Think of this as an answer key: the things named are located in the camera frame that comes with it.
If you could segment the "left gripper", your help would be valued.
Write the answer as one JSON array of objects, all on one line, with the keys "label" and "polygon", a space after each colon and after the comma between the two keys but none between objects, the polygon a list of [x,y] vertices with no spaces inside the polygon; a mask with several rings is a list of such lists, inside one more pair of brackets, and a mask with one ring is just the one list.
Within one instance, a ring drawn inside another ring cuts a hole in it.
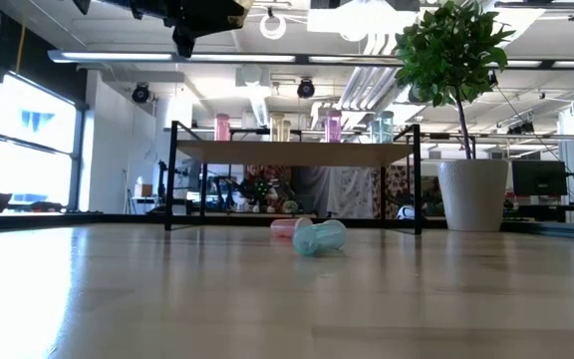
[{"label": "left gripper", "polygon": [[180,57],[190,58],[195,37],[229,31],[239,27],[240,4],[235,0],[130,0],[137,19],[151,16],[166,27],[174,26],[172,41]]}]

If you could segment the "salmon red medicine bottle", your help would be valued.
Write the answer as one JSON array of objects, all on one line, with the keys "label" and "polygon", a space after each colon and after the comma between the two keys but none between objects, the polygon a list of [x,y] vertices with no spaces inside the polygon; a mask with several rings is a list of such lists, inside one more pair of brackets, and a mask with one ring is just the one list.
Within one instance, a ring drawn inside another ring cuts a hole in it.
[{"label": "salmon red medicine bottle", "polygon": [[270,224],[270,229],[276,237],[292,238],[297,229],[312,224],[308,217],[279,218]]},{"label": "salmon red medicine bottle", "polygon": [[230,140],[230,123],[228,115],[219,113],[215,116],[214,139],[220,142]]}]

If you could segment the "pink medicine bottle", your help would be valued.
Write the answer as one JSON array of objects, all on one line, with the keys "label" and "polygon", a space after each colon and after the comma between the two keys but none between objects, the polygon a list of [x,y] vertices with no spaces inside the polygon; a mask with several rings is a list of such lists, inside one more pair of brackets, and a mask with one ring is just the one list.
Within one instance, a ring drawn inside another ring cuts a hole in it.
[{"label": "pink medicine bottle", "polygon": [[342,141],[342,113],[336,109],[327,111],[325,141],[327,143],[340,143]]}]

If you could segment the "wooden shelf black metal legs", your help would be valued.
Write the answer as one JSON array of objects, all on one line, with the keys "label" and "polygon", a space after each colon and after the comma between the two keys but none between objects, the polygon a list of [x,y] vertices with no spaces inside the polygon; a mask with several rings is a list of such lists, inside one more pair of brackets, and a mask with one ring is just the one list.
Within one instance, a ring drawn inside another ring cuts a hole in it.
[{"label": "wooden shelf black metal legs", "polygon": [[183,153],[201,163],[201,172],[207,177],[207,167],[216,165],[277,165],[286,167],[357,167],[380,170],[380,228],[392,228],[387,219],[386,171],[403,158],[414,160],[414,212],[413,233],[423,233],[421,190],[421,128],[410,125],[394,136],[407,138],[399,144],[347,144],[304,142],[236,142],[205,141],[191,128],[178,121],[171,123],[168,151],[167,180],[173,181],[176,154]]}]

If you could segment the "long ceiling light strip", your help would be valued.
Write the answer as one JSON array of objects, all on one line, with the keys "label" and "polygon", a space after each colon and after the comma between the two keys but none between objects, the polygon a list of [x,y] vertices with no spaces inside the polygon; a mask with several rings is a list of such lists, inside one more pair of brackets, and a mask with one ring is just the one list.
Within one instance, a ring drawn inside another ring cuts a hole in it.
[{"label": "long ceiling light strip", "polygon": [[301,64],[331,66],[394,66],[394,56],[367,55],[311,55],[311,54],[259,54],[259,53],[194,53],[184,58],[168,52],[91,52],[50,50],[49,58],[55,63],[249,63],[249,64]]}]

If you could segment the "person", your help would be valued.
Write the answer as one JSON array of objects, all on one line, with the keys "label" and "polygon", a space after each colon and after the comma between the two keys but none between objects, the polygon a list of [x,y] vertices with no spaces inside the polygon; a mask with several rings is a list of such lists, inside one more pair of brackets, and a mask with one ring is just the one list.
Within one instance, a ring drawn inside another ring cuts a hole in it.
[{"label": "person", "polygon": [[284,186],[290,181],[290,170],[268,165],[245,165],[243,169],[241,189],[248,202],[262,211],[271,208],[281,212],[283,203],[289,198]]},{"label": "person", "polygon": [[423,212],[425,216],[444,216],[438,177],[422,177]]}]

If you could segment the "white cloth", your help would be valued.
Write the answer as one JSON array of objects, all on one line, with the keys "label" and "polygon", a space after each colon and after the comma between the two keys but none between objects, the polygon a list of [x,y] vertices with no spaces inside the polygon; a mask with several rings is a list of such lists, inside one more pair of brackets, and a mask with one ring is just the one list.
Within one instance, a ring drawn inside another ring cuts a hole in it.
[{"label": "white cloth", "polygon": [[373,170],[357,167],[298,167],[292,184],[308,213],[319,217],[373,219]]}]

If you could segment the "green leafy plant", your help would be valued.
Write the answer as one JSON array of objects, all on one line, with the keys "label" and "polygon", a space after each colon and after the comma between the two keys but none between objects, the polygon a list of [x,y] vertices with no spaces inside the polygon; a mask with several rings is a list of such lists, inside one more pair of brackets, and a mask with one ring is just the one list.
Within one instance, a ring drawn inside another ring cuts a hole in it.
[{"label": "green leafy plant", "polygon": [[422,20],[396,36],[396,58],[402,67],[397,83],[410,95],[433,107],[455,105],[465,157],[473,158],[463,104],[492,90],[492,66],[502,71],[508,64],[502,45],[514,31],[496,21],[496,12],[476,4],[457,5],[448,0]]}]

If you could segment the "patterned brown cloth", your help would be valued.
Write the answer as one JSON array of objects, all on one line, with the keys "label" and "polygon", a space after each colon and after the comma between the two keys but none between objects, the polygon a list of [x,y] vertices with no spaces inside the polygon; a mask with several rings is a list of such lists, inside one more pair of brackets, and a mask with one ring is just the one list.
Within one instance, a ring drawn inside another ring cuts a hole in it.
[{"label": "patterned brown cloth", "polygon": [[389,166],[386,170],[388,210],[397,212],[403,205],[414,202],[414,170],[405,166]]}]

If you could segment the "white plant pot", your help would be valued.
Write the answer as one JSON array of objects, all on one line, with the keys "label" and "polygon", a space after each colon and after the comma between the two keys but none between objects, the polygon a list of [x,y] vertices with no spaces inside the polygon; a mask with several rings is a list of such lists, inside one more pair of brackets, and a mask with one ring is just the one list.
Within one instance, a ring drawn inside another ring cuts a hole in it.
[{"label": "white plant pot", "polygon": [[503,218],[508,162],[455,160],[437,167],[449,230],[498,232]]}]

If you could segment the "black computer monitor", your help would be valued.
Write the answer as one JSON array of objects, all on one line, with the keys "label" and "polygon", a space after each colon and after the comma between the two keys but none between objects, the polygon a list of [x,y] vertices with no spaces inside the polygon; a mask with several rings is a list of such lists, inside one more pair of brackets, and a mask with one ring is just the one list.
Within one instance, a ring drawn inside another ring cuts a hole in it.
[{"label": "black computer monitor", "polygon": [[513,192],[519,196],[568,194],[563,162],[519,160],[511,163]]}]

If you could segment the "white ventilation duct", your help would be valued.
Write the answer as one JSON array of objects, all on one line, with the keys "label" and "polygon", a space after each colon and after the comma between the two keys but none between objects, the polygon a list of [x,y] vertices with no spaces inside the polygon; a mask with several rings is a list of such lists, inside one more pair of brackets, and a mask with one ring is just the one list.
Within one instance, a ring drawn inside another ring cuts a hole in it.
[{"label": "white ventilation duct", "polygon": [[249,101],[256,124],[266,128],[270,123],[266,100],[272,95],[269,70],[254,64],[242,65],[236,69],[235,88]]}]

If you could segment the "black aluminium table frame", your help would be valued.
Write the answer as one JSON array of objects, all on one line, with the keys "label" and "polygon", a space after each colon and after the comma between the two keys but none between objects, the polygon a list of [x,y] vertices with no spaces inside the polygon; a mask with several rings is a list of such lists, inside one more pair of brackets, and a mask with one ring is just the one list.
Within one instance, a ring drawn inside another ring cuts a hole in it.
[{"label": "black aluminium table frame", "polygon": [[[127,215],[94,213],[16,213],[0,214],[0,230],[20,230],[41,227],[83,225],[93,223],[164,224],[163,215]],[[267,216],[179,216],[172,218],[173,225],[229,225],[268,227],[273,218]],[[340,219],[347,228],[377,228],[409,230],[414,232],[412,220]],[[503,232],[547,235],[574,239],[574,224],[557,222],[505,221]]]}]

